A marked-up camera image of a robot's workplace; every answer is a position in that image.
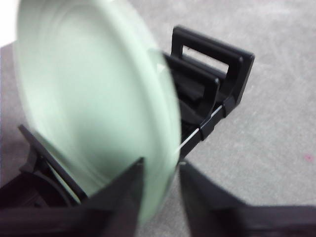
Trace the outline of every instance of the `gray carpet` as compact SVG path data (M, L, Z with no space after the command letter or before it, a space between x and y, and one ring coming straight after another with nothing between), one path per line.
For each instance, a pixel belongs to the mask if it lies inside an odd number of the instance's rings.
M316 205L316 3L314 0L133 0L160 47L181 24L256 55L241 104L188 159L249 204ZM15 127L11 46L1 49L1 183L25 145ZM177 179L140 237L187 237Z

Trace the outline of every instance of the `light green disc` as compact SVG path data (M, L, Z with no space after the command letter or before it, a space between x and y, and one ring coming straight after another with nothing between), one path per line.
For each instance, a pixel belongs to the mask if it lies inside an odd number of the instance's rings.
M122 0L22 0L16 59L32 132L88 196L139 157L139 221L158 209L179 156L165 61Z

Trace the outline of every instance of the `disc holder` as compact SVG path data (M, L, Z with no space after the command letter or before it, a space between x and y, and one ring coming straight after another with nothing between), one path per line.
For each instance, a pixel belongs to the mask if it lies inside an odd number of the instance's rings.
M184 47L228 65L227 72L186 55ZM177 26L171 55L164 56L181 111L178 167L191 236L316 236L315 207L248 205L185 160L240 103L254 55ZM88 197L26 127L19 129L30 150L20 174L0 189L0 236L135 236L143 158Z

